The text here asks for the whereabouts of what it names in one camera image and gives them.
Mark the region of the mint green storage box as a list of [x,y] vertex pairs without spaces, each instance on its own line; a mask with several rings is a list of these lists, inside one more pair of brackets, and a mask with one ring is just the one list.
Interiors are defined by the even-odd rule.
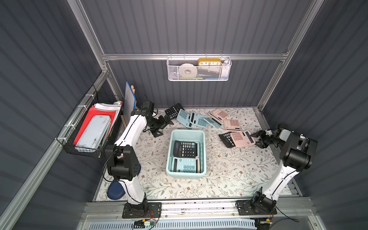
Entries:
[[206,136],[202,130],[171,132],[166,173],[174,178],[199,179],[207,173]]

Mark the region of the small pink calculator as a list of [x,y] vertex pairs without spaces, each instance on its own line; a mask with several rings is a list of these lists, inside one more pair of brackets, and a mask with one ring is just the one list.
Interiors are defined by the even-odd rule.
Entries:
[[196,173],[201,173],[201,169],[200,169],[200,159],[199,158],[196,158]]

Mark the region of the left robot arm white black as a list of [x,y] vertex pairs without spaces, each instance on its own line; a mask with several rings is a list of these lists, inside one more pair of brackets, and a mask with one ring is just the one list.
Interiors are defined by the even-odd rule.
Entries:
[[121,184],[127,202],[132,206],[142,205],[146,202],[146,194],[141,188],[138,175],[141,170],[138,157],[135,153],[135,145],[145,128],[153,132],[155,137],[162,136],[161,132],[167,125],[173,125],[168,116],[155,118],[148,109],[134,109],[123,134],[113,146],[106,147],[112,153],[105,163],[110,176]]

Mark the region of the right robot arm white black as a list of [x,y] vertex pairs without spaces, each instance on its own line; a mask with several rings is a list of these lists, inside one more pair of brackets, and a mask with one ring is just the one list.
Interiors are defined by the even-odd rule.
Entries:
[[256,191],[250,202],[252,208],[270,212],[276,207],[281,191],[289,181],[311,167],[318,141],[284,128],[261,130],[251,136],[259,138],[256,146],[260,148],[269,145],[281,147],[278,169],[271,180]]

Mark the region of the pink calculator back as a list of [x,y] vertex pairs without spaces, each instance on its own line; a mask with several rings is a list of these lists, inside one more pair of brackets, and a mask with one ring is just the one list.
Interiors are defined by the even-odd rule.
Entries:
[[228,116],[229,116],[224,110],[222,110],[220,108],[217,108],[217,109],[211,111],[209,113],[209,115],[212,118],[214,118],[217,121],[219,121],[219,122],[223,122],[223,120],[226,120],[228,118]]

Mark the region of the floral table mat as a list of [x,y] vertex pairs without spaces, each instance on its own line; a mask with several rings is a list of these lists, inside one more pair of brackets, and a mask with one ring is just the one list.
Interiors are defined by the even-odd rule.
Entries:
[[155,138],[150,132],[141,133],[135,153],[141,164],[138,176],[147,198],[191,199],[252,196],[268,182],[278,168],[278,160],[270,148],[257,146],[227,148],[220,134],[223,128],[204,128],[207,152],[207,172],[199,179],[174,178],[166,173],[171,132],[183,128],[174,121]]

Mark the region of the wooden easel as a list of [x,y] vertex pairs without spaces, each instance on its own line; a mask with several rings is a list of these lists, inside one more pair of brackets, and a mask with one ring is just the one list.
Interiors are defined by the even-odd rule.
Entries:
[[121,116],[121,131],[126,129],[127,125],[129,124],[131,113],[133,112],[133,110],[138,109],[135,92],[135,87],[127,81],[124,94],[123,111]]

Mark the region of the white papers in basket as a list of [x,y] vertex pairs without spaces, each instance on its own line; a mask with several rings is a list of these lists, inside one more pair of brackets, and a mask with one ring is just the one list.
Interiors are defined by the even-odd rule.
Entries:
[[123,105],[122,101],[116,101],[113,104],[95,103],[92,106],[92,108],[96,108],[98,110],[104,110],[104,111],[114,111],[115,112],[114,118],[111,119],[112,120],[111,127],[113,127],[121,111],[122,105]]

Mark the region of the red folder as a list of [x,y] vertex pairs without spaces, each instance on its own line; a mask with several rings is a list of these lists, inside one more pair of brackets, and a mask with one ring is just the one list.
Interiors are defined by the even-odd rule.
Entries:
[[104,110],[98,110],[96,108],[90,108],[86,118],[84,119],[82,126],[73,142],[74,145],[77,144],[77,142],[79,141],[79,139],[81,138],[82,134],[84,133],[85,129],[87,128],[87,126],[89,125],[90,121],[92,120],[92,118],[94,116],[97,115],[102,115],[102,116],[109,116],[110,120],[112,118],[114,118],[115,112],[114,111],[104,111]]

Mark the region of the white pencil case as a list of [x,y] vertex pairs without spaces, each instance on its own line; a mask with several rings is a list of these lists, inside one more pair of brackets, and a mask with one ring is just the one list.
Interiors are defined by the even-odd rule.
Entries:
[[75,145],[78,152],[94,152],[105,141],[110,129],[109,116],[97,115],[92,118],[81,138]]

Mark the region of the yellow clock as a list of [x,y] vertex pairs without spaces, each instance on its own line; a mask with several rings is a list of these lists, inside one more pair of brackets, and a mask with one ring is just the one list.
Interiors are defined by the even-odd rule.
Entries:
[[198,66],[221,66],[222,62],[220,58],[199,58]]

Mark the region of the navy blue case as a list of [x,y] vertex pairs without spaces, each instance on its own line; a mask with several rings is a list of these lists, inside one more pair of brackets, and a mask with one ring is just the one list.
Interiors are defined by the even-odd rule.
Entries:
[[114,180],[111,182],[108,190],[107,190],[107,197],[111,200],[119,200],[126,194],[123,186],[120,184],[119,181]]

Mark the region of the small circuit board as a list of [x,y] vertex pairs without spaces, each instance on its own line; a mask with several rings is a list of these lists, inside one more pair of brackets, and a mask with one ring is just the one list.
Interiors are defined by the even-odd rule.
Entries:
[[151,227],[153,227],[155,225],[155,221],[154,220],[149,220],[149,219],[142,219],[142,220],[137,220],[134,221],[132,229],[150,229]]

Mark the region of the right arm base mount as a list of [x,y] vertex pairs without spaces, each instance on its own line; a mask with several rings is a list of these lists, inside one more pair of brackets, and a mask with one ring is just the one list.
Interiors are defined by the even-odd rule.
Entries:
[[235,207],[240,216],[276,215],[276,201],[265,198],[262,200],[238,200]]

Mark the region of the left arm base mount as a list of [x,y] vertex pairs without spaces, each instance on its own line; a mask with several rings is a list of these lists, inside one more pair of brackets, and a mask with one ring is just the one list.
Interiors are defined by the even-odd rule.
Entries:
[[122,218],[123,219],[150,219],[159,218],[162,212],[161,202],[149,202],[139,205],[126,203],[124,205]]

